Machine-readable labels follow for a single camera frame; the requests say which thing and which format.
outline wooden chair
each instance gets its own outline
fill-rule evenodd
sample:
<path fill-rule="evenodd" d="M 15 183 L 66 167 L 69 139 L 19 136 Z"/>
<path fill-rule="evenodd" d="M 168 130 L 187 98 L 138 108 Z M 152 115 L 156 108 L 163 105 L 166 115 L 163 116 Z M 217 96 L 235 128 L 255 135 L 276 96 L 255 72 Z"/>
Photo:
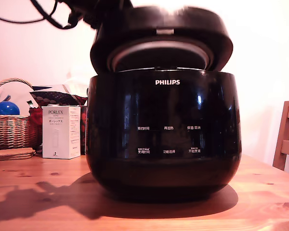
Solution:
<path fill-rule="evenodd" d="M 284 103 L 273 167 L 277 167 L 284 171 L 287 155 L 289 155 L 289 101 L 285 101 Z"/>

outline glossy black surface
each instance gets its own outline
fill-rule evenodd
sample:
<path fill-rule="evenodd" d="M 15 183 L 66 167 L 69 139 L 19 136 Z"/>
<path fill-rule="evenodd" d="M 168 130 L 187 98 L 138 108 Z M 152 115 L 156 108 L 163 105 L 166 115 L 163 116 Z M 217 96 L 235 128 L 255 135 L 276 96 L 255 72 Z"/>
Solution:
<path fill-rule="evenodd" d="M 93 77 L 87 122 L 93 175 L 126 199 L 206 196 L 227 185 L 241 158 L 236 85 L 228 73 L 134 70 Z"/>
<path fill-rule="evenodd" d="M 173 29 L 173 34 L 160 35 L 157 29 Z M 222 70 L 233 51 L 232 41 L 222 19 L 211 11 L 184 7 L 169 12 L 160 7 L 137 7 L 113 11 L 103 20 L 91 49 L 92 65 L 98 74 L 113 72 L 107 68 L 107 59 L 112 51 L 119 47 L 127 49 L 131 43 L 140 39 L 159 37 L 168 37 L 166 40 L 186 38 L 205 44 L 213 53 L 212 64 L 207 70 Z M 173 60 L 177 63 L 171 62 L 170 64 L 200 68 L 198 62 L 190 62 L 186 55 L 178 57 L 180 59 Z M 144 57 L 137 55 L 136 58 L 137 60 L 133 63 L 123 62 L 129 65 L 125 70 L 151 67 L 151 65 L 146 65 L 146 62 L 142 62 Z"/>

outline philips logo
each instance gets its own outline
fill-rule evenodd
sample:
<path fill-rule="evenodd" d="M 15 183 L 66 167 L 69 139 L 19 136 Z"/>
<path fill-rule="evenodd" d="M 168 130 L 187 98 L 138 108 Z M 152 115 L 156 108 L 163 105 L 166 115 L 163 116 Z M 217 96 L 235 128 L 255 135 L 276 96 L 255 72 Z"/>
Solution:
<path fill-rule="evenodd" d="M 180 81 L 175 79 L 155 80 L 155 85 L 179 85 Z"/>

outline black cable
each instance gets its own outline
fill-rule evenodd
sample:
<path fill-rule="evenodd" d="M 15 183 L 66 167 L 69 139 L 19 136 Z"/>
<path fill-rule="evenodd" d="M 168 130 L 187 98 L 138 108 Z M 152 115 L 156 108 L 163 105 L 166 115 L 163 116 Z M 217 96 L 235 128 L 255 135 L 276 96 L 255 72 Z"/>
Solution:
<path fill-rule="evenodd" d="M 1 21 L 4 21 L 4 22 L 7 22 L 7 23 L 14 23 L 14 24 L 30 24 L 30 23 L 37 23 L 37 22 L 44 21 L 47 17 L 51 17 L 51 16 L 54 14 L 54 12 L 56 11 L 57 6 L 58 6 L 58 0 L 55 0 L 55 3 L 54 3 L 54 6 L 53 6 L 53 10 L 52 10 L 52 12 L 51 12 L 49 15 L 44 16 L 43 18 L 41 18 L 41 19 L 37 19 L 37 20 L 31 20 L 31 21 L 13 21 L 13 20 L 8 20 L 8 19 L 1 18 L 1 17 L 0 17 L 0 20 L 1 20 Z"/>
<path fill-rule="evenodd" d="M 41 7 L 41 5 L 39 5 L 39 3 L 36 1 L 36 0 L 30 0 L 31 3 L 34 5 L 34 7 L 39 11 L 39 13 L 43 16 L 43 18 L 45 18 L 48 22 L 50 22 L 53 26 L 55 26 L 56 28 L 58 29 L 61 29 L 61 30 L 68 30 L 68 29 L 72 29 L 74 28 L 77 23 L 78 23 L 78 20 L 72 20 L 73 23 L 72 24 L 69 24 L 67 26 L 62 26 L 61 24 L 59 24 L 57 21 L 55 21 L 50 15 L 48 15 L 44 10 L 43 8 Z M 67 4 L 68 7 L 71 9 L 71 15 L 72 16 L 75 16 L 75 10 L 73 9 L 73 7 L 69 4 Z"/>

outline basket handle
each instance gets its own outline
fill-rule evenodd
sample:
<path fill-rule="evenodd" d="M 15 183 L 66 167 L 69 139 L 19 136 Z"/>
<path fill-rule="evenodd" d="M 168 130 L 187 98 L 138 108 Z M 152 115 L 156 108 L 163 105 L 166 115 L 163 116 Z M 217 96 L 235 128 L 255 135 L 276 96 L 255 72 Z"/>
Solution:
<path fill-rule="evenodd" d="M 21 83 L 24 83 L 24 84 L 27 84 L 29 87 L 32 88 L 32 85 L 31 83 L 29 83 L 28 81 L 25 81 L 21 78 L 8 78 L 8 79 L 5 79 L 5 80 L 2 80 L 0 81 L 0 87 L 6 83 L 10 83 L 10 82 L 21 82 Z"/>

